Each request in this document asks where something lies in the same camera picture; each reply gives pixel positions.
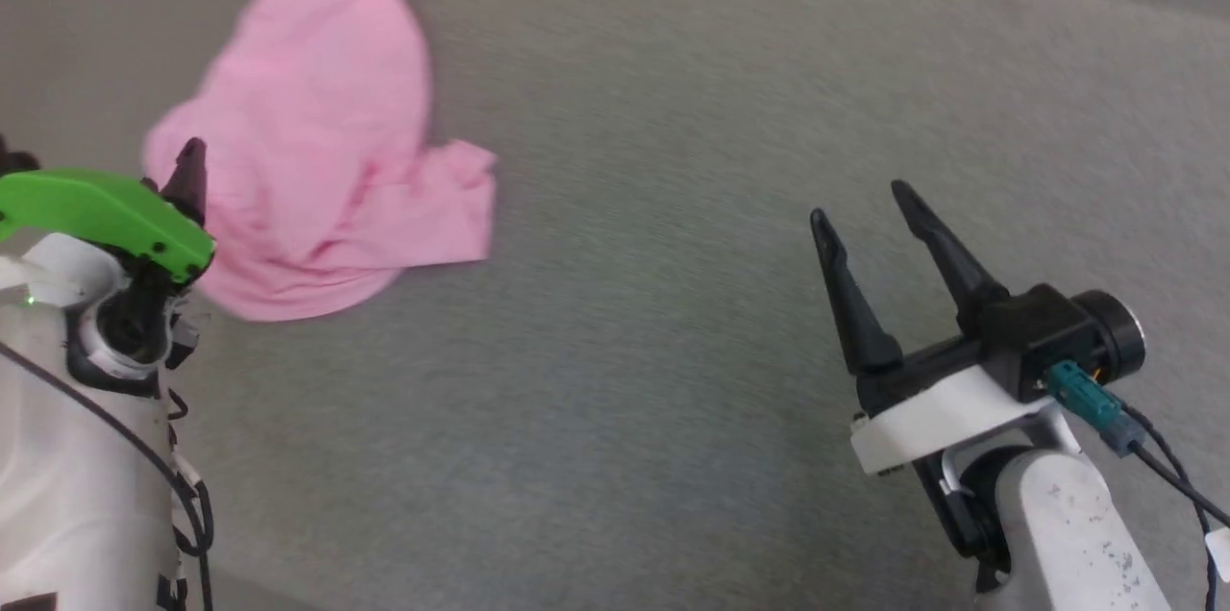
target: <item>white label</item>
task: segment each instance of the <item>white label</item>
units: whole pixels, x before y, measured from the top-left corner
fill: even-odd
[[[1230,530],[1220,527],[1204,535],[1204,546],[1213,554],[1221,581],[1230,583]]]

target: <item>wire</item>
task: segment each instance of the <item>wire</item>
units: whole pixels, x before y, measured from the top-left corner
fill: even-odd
[[[194,495],[192,489],[186,487],[184,481],[181,479],[180,476],[171,470],[170,465],[154,452],[154,449],[146,445],[140,436],[134,434],[132,429],[123,424],[123,422],[112,416],[109,411],[103,409],[96,401],[86,397],[81,391],[79,391],[79,388],[70,386],[70,384],[64,382],[64,380],[57,379],[52,371],[43,369],[43,366],[39,366],[38,363],[31,361],[30,358],[22,357],[16,352],[16,349],[12,349],[9,344],[2,343],[2,341],[0,341],[0,357],[9,358],[9,361],[16,363],[17,366],[26,370],[32,376],[38,380],[43,380],[44,384],[48,384],[53,388],[57,388],[62,393],[66,395],[70,400],[77,402],[77,404],[101,419],[102,423],[114,429],[116,433],[123,436],[124,440],[137,449],[137,452],[140,452],[141,456],[145,457],[145,460],[148,460],[160,475],[162,475],[162,478],[166,479],[167,484],[171,484],[171,491],[173,491],[180,498],[180,504],[183,507],[184,514],[188,515],[188,525],[192,527],[192,536],[197,541],[197,545],[194,546],[192,542],[186,541],[186,543],[189,545],[188,548],[191,551],[184,551],[184,553],[196,557],[200,566],[200,601],[204,611],[213,611],[214,596],[212,585],[209,584],[209,561],[205,556],[209,546],[207,543],[208,540],[205,537],[205,530],[200,524],[200,516],[197,514],[197,509],[192,507],[192,499]],[[203,489],[204,484],[198,484],[198,488]],[[205,507],[205,500],[202,502],[202,508],[203,507]],[[212,510],[209,519],[213,520]],[[180,538],[178,531],[176,531],[176,535],[177,538]]]
[[[171,397],[171,402],[175,402],[175,411],[167,414],[169,422],[178,422],[188,416],[188,402],[184,402],[180,393],[175,392],[172,388],[166,388],[166,395]]]
[[[1166,456],[1170,466],[1175,468],[1175,476],[1177,476],[1183,483],[1191,486],[1192,479],[1187,476],[1187,470],[1183,468],[1183,462],[1180,461],[1178,456],[1170,447],[1170,443],[1161,435],[1161,432],[1154,427],[1153,422],[1141,413],[1141,411],[1123,402],[1123,411],[1128,417],[1137,419],[1151,439],[1157,444],[1157,449],[1161,454]],[[1213,529],[1209,526],[1209,515],[1203,508],[1196,505],[1196,519],[1200,521],[1200,532],[1208,536]],[[1204,611],[1216,611],[1218,607],[1218,563],[1213,559],[1213,552],[1209,551],[1208,546],[1204,546],[1204,557],[1207,559],[1204,567],[1204,577],[1208,583],[1208,593],[1204,593]]]
[[[1205,498],[1203,493],[1196,491],[1196,488],[1192,487],[1192,484],[1183,483],[1183,479],[1180,479],[1178,476],[1176,476],[1172,471],[1167,470],[1165,465],[1162,465],[1156,457],[1154,457],[1153,454],[1149,452],[1149,450],[1145,450],[1138,441],[1134,441],[1132,444],[1132,452],[1134,452],[1135,456],[1139,457],[1140,461],[1144,462],[1146,467],[1150,467],[1150,470],[1155,471],[1157,476],[1166,479],[1166,482],[1170,486],[1175,487],[1175,489],[1177,489],[1178,493],[1182,493],[1188,498],[1188,500],[1203,508],[1205,513],[1208,513],[1209,515],[1213,515],[1214,520],[1230,527],[1230,515],[1226,515],[1225,511],[1214,505],[1213,502]]]
[[[200,499],[200,519],[204,525],[204,550],[214,547],[214,507],[209,502],[209,489],[205,482],[197,482],[197,498]]]

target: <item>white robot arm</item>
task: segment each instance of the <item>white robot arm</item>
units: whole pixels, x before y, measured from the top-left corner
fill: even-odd
[[[208,491],[177,455],[181,401],[160,376],[191,352],[175,305],[213,253],[196,221],[203,151],[184,148],[161,195],[77,170],[0,177],[0,238],[23,223],[59,232],[0,261],[5,611],[182,611],[181,551],[207,563]],[[207,607],[208,580],[205,567]]]
[[[1191,488],[1155,428],[1105,388],[1144,363],[1137,318],[1102,291],[1069,299],[1037,285],[1011,295],[913,187],[893,182],[893,194],[956,300],[961,334],[902,354],[859,291],[834,226],[813,211],[812,234],[862,406],[851,445],[863,471],[914,467],[950,542],[978,561],[977,609],[1170,609],[1063,412],[1085,419],[1121,457],[1140,456],[1200,499],[1205,534],[1205,513],[1226,522]],[[1143,449],[1146,436],[1157,439],[1177,475]],[[1212,556],[1209,580],[1212,609]]]

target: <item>teal connector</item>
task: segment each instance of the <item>teal connector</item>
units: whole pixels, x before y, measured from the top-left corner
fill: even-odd
[[[1145,440],[1145,429],[1123,413],[1123,402],[1111,395],[1073,361],[1059,361],[1047,370],[1047,392],[1097,432],[1102,441],[1119,457],[1128,455],[1134,441]]]

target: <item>pink cloth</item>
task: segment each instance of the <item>pink cloth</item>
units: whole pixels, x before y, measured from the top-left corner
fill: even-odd
[[[424,146],[427,42],[402,0],[252,0],[189,102],[145,138],[162,186],[208,144],[199,286],[232,313],[332,313],[408,266],[487,257],[494,156]]]

